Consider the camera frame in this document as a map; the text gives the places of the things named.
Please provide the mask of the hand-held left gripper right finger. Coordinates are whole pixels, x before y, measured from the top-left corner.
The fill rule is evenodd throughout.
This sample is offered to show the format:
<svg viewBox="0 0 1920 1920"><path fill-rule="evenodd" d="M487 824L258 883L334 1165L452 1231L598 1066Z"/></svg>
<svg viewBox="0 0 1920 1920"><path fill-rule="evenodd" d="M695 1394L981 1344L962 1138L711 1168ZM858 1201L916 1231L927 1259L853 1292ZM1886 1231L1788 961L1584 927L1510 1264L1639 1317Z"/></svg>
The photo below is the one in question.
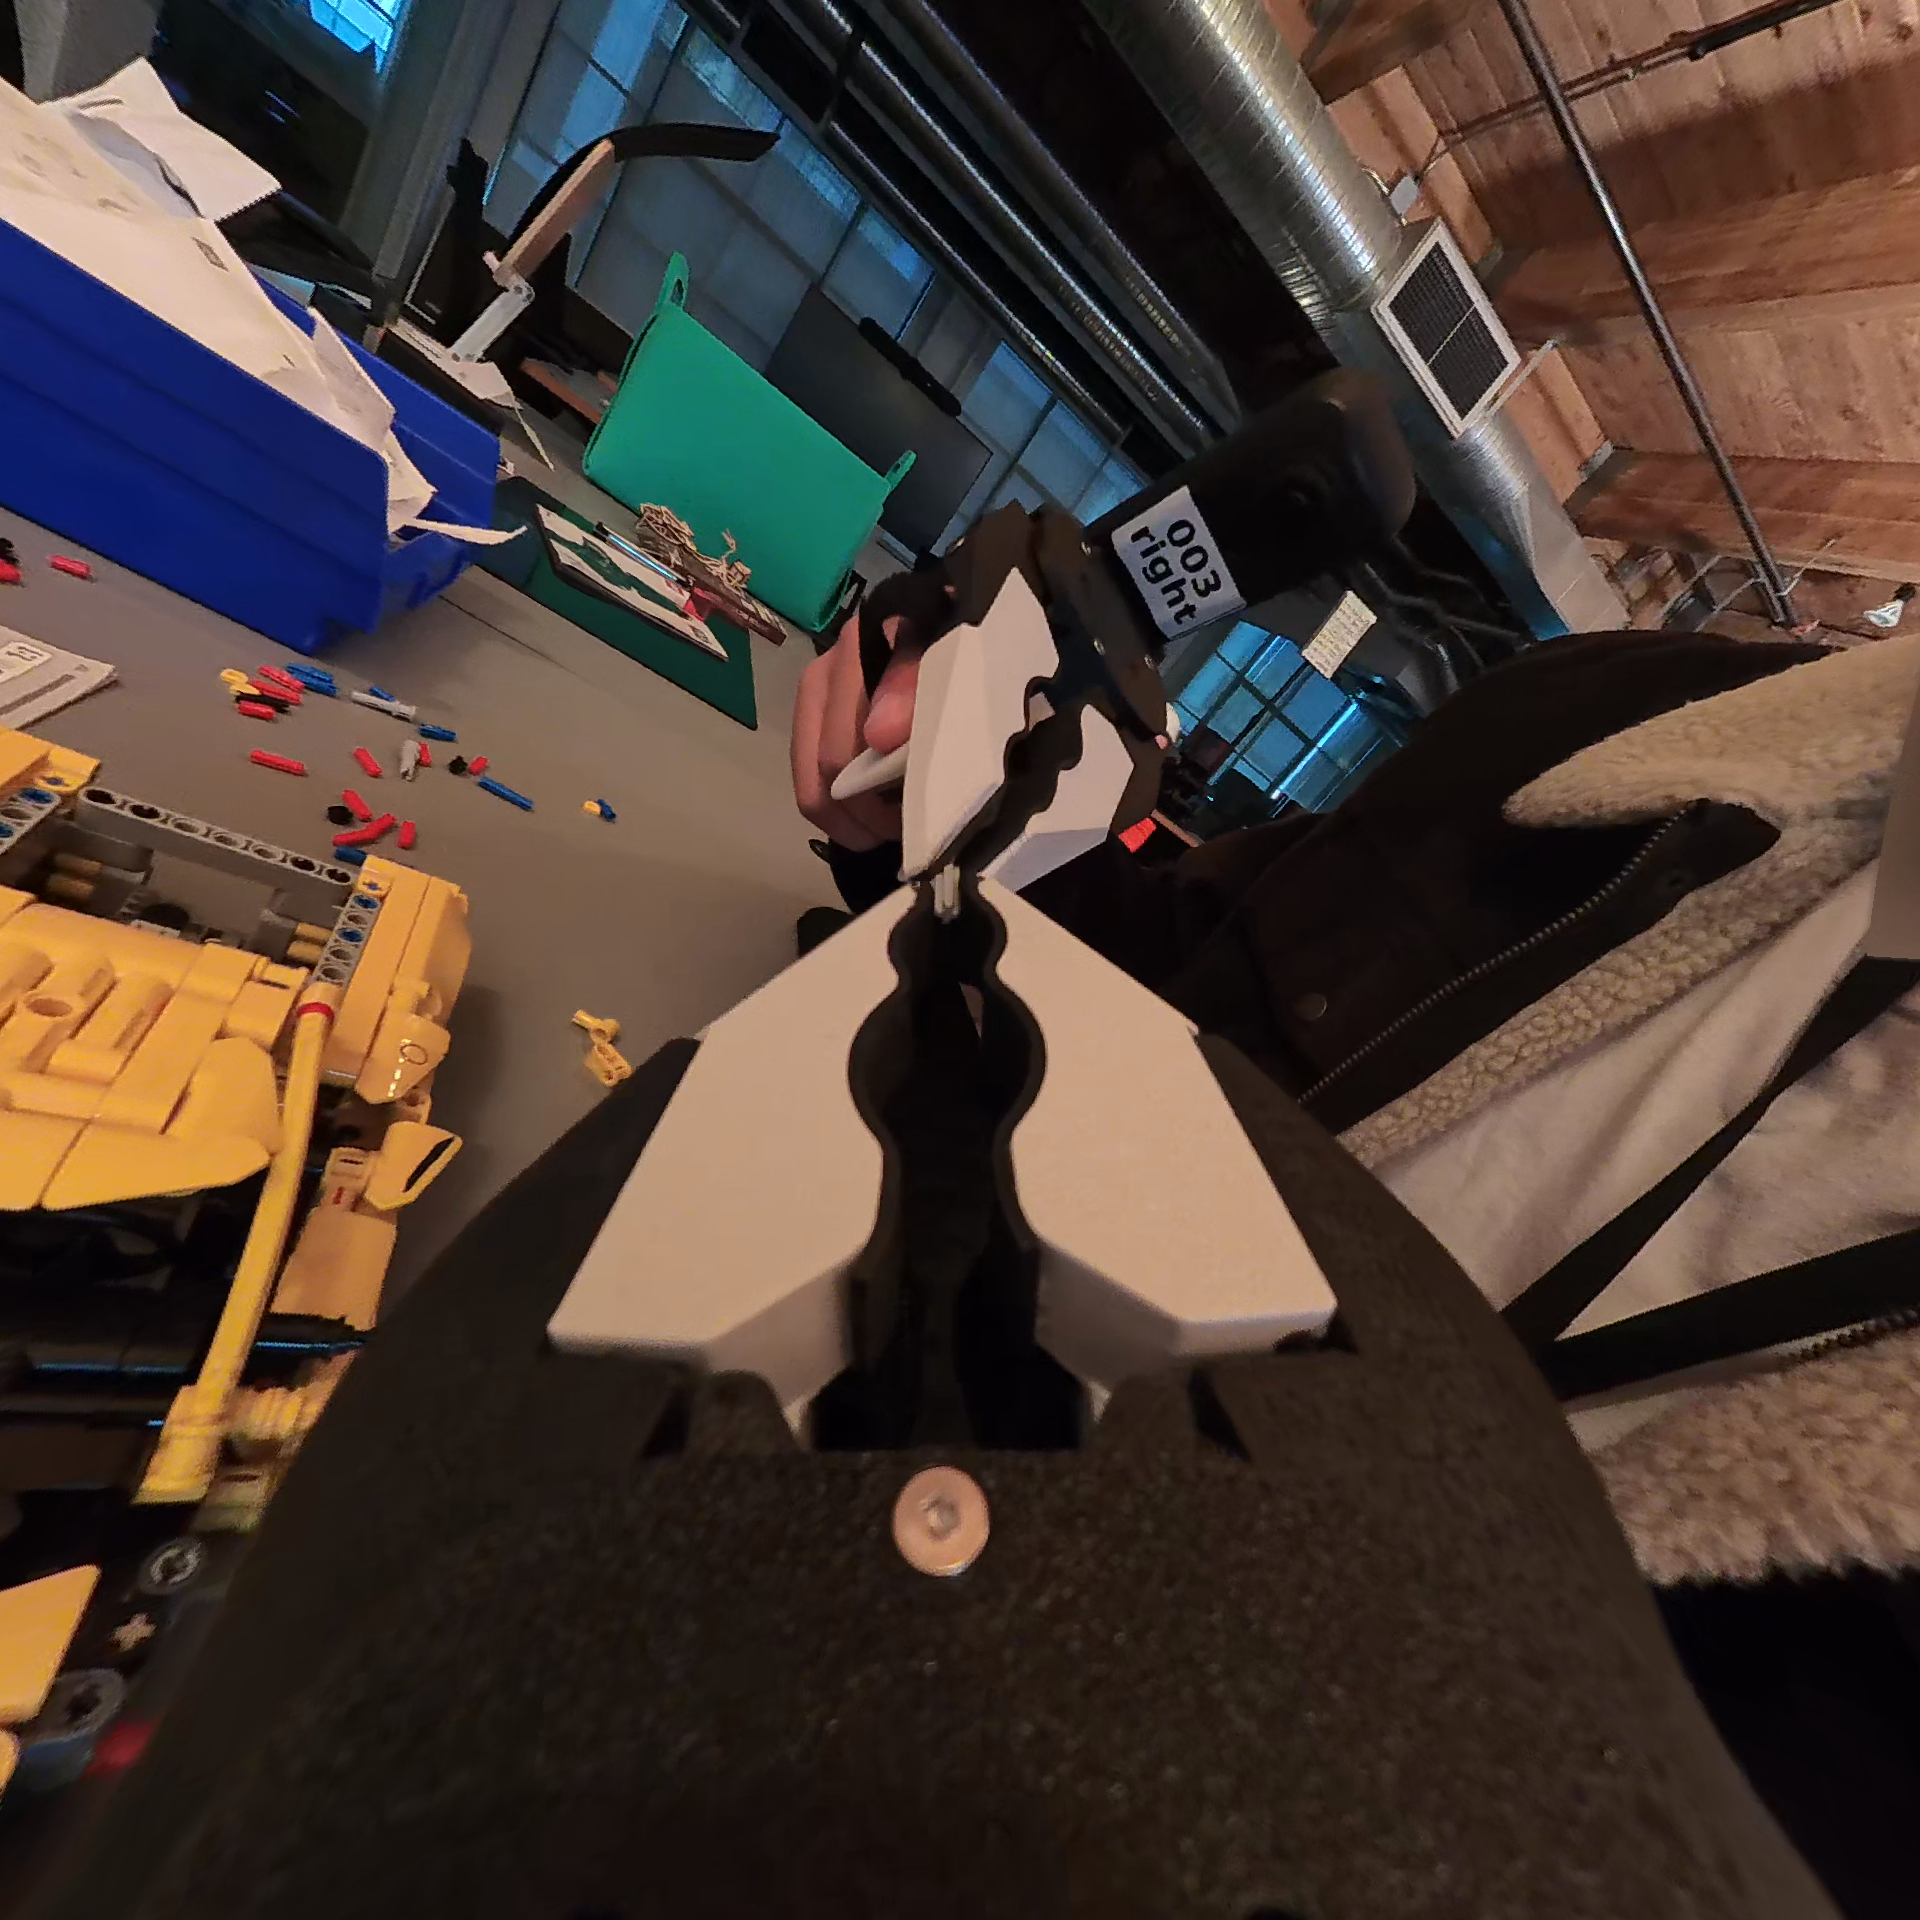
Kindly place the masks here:
<svg viewBox="0 0 1920 1920"><path fill-rule="evenodd" d="M1337 1299L1193 1024L994 880L959 883L986 1227L959 1288L973 1435L1068 1449L1121 1386L1322 1339Z"/></svg>

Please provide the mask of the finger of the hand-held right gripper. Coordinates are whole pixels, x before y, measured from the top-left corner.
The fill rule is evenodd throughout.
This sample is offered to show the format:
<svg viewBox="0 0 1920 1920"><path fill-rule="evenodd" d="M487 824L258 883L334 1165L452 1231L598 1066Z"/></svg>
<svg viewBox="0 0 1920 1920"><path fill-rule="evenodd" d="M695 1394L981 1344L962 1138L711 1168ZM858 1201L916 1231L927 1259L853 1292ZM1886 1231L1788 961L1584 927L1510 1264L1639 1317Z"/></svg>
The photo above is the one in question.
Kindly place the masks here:
<svg viewBox="0 0 1920 1920"><path fill-rule="evenodd" d="M1072 865L1112 837L1117 817L1136 826L1157 805L1160 764L1178 741L1178 715L1166 705L1148 759L1136 757L1143 741L1120 731L1093 705L1078 712L1078 754L1058 773L1052 801L1018 829L1017 840L978 875L1013 893Z"/></svg>
<svg viewBox="0 0 1920 1920"><path fill-rule="evenodd" d="M1072 717L1028 721L1028 696L1058 673L1049 618L1018 569L986 611L935 641L918 666L905 743L898 877L954 866L1030 885L1068 863L1068 826L1042 826L1072 765Z"/></svg>

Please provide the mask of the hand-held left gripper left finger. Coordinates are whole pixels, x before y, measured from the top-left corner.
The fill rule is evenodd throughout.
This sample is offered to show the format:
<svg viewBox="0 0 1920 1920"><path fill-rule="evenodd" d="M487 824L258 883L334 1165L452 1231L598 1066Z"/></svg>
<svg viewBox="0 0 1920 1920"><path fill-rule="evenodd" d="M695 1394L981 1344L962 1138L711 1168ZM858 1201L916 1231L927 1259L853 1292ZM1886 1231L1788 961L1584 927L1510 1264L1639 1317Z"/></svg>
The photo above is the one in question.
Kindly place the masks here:
<svg viewBox="0 0 1920 1920"><path fill-rule="evenodd" d="M847 1288L879 1224L856 1031L898 991L902 888L713 1019L559 1305L558 1354L762 1380L802 1431L853 1362Z"/></svg>

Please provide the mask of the yellow toy brick car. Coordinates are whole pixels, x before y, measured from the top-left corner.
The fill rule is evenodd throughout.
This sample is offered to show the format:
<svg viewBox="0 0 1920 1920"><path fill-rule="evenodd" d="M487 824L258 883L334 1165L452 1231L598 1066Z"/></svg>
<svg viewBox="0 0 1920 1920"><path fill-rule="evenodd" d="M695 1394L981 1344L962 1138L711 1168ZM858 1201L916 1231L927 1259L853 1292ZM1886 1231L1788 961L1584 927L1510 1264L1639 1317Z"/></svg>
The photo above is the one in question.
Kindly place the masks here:
<svg viewBox="0 0 1920 1920"><path fill-rule="evenodd" d="M376 1325L469 898L2 747L5 1799L60 1791Z"/></svg>

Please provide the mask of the person's right hand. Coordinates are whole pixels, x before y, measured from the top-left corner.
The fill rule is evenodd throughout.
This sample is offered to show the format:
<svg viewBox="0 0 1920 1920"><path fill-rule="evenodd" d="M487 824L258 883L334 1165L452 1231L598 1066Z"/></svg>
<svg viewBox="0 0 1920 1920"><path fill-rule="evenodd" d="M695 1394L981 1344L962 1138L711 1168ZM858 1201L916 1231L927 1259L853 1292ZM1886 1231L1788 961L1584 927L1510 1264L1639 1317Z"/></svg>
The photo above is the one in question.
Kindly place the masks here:
<svg viewBox="0 0 1920 1920"><path fill-rule="evenodd" d="M791 723L791 778L800 817L854 852L900 837L898 789L877 786L847 801L832 795L834 780L853 759L900 751L914 728L920 643L905 636L898 616L884 623L884 634L890 658L876 690L865 690L856 624L850 620L836 644L805 668Z"/></svg>

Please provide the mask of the white vent grille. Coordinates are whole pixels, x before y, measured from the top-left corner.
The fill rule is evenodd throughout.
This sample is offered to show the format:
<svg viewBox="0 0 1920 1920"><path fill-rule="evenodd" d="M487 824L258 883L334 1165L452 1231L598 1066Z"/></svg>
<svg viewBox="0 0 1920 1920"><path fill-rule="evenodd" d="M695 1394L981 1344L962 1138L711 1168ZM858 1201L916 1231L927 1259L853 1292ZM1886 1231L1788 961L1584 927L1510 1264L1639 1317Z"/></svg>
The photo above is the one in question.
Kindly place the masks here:
<svg viewBox="0 0 1920 1920"><path fill-rule="evenodd" d="M1495 415L1524 370L1520 348L1440 221L1410 232L1370 319L1454 439Z"/></svg>

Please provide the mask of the small wooden model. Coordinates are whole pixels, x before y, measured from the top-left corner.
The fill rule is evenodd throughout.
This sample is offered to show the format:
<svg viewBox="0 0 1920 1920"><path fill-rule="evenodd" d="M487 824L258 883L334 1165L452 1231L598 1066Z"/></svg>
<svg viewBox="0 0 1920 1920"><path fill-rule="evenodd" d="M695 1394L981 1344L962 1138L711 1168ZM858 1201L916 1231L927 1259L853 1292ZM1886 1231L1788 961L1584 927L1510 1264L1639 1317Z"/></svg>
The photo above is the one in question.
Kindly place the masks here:
<svg viewBox="0 0 1920 1920"><path fill-rule="evenodd" d="M786 627L752 589L752 568L735 555L730 536L722 536L719 555L705 555L682 517L646 504L634 511L634 537L641 554L682 580L700 618L717 618L741 634L784 644Z"/></svg>

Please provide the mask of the green folding board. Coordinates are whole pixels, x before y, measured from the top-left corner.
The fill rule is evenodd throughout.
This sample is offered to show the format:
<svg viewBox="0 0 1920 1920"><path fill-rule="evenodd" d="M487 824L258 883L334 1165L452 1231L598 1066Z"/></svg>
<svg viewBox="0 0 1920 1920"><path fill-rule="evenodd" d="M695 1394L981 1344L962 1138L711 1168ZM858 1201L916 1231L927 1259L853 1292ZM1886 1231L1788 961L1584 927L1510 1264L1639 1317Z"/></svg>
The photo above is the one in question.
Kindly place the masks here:
<svg viewBox="0 0 1920 1920"><path fill-rule="evenodd" d="M629 511L669 511L705 555L728 546L748 589L815 634L916 452L864 465L709 333L685 296L687 263L672 253L582 476Z"/></svg>

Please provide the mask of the green white board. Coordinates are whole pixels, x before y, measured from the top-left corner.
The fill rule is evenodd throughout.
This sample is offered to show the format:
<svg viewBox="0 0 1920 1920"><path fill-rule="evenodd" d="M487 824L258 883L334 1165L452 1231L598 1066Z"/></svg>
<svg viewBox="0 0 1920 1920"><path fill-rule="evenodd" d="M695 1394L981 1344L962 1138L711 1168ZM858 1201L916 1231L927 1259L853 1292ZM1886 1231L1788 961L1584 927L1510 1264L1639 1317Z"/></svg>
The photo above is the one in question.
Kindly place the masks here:
<svg viewBox="0 0 1920 1920"><path fill-rule="evenodd" d="M709 658L727 658L697 592L668 565L597 536L575 520L534 507L545 563L556 578L649 629L682 641Z"/></svg>

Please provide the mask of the white shirt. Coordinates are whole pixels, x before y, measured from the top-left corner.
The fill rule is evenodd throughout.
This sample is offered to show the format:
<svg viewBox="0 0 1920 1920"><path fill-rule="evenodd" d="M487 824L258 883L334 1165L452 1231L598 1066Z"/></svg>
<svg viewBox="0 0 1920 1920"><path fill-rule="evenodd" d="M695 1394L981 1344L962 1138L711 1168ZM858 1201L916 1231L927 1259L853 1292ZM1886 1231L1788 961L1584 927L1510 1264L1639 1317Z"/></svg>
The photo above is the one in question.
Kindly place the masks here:
<svg viewBox="0 0 1920 1920"><path fill-rule="evenodd" d="M1489 1305L1512 1304L1762 1092L1857 961L1876 871L1376 1175ZM1573 1331L1913 1231L1914 1019L1911 993L1781 1092Z"/></svg>

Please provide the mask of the scattered red toy pins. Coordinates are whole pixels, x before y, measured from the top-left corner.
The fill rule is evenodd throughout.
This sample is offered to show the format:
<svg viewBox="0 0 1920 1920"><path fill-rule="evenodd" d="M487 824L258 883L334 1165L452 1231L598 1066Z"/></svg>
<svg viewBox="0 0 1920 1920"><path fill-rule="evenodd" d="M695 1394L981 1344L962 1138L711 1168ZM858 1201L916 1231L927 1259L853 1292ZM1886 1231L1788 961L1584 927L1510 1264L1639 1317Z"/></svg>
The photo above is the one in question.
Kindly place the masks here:
<svg viewBox="0 0 1920 1920"><path fill-rule="evenodd" d="M397 780L399 723L324 697L271 723L245 715L223 673L284 666L277 643L26 520L5 514L5 546L17 569L5 629L112 666L105 689L31 730L98 762L106 786L302 855L330 850L328 813L351 789L416 824L417 850L445 842L445 783Z"/></svg>

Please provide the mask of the blue storage bin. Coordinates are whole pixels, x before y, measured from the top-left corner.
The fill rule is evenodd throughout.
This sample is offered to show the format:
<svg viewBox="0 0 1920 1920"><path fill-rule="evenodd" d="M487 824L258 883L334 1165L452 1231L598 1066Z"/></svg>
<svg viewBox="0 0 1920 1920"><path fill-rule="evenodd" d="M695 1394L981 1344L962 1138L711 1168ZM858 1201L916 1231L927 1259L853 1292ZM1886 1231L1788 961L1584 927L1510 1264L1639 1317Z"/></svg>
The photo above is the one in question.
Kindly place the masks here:
<svg viewBox="0 0 1920 1920"><path fill-rule="evenodd" d="M388 536L378 451L5 225L5 505L304 656L372 634L472 563L498 439L346 354L432 490L417 530Z"/></svg>

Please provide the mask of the toy car instruction booklet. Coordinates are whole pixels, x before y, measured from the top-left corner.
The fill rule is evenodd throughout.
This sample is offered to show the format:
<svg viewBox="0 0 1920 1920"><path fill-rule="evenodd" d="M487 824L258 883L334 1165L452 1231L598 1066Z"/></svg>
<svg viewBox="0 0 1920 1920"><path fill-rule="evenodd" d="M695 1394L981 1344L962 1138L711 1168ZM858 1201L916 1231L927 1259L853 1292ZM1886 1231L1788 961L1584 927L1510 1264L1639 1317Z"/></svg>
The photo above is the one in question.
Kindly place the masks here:
<svg viewBox="0 0 1920 1920"><path fill-rule="evenodd" d="M2 629L5 731L26 735L60 712L116 683L112 664L68 655L14 629Z"/></svg>

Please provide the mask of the crumpled white printed paper bags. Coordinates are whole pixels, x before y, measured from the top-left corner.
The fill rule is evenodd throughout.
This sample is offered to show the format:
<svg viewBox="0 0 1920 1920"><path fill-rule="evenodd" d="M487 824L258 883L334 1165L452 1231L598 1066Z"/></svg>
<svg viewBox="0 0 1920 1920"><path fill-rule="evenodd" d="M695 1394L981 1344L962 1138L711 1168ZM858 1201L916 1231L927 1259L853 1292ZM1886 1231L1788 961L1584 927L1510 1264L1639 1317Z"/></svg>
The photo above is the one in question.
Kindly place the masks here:
<svg viewBox="0 0 1920 1920"><path fill-rule="evenodd" d="M482 520L426 514L437 485L399 445L394 401L322 315L292 320L277 306L199 199L205 188L213 209L245 211L239 186L265 199L274 178L159 96L146 60L60 104L5 83L5 226L376 452L390 544L504 544L508 533Z"/></svg>

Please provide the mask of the silver air duct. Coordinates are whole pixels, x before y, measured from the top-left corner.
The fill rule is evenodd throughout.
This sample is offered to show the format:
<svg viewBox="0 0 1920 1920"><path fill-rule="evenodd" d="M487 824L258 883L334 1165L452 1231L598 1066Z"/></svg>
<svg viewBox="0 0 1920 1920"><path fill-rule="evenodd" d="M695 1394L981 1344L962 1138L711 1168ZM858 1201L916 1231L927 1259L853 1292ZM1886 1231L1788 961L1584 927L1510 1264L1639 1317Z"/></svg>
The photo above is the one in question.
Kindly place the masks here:
<svg viewBox="0 0 1920 1920"><path fill-rule="evenodd" d="M1610 634L1624 607L1520 429L1450 435L1376 320L1414 247L1268 4L1088 3L1200 175L1334 357L1378 378L1432 501L1537 639Z"/></svg>

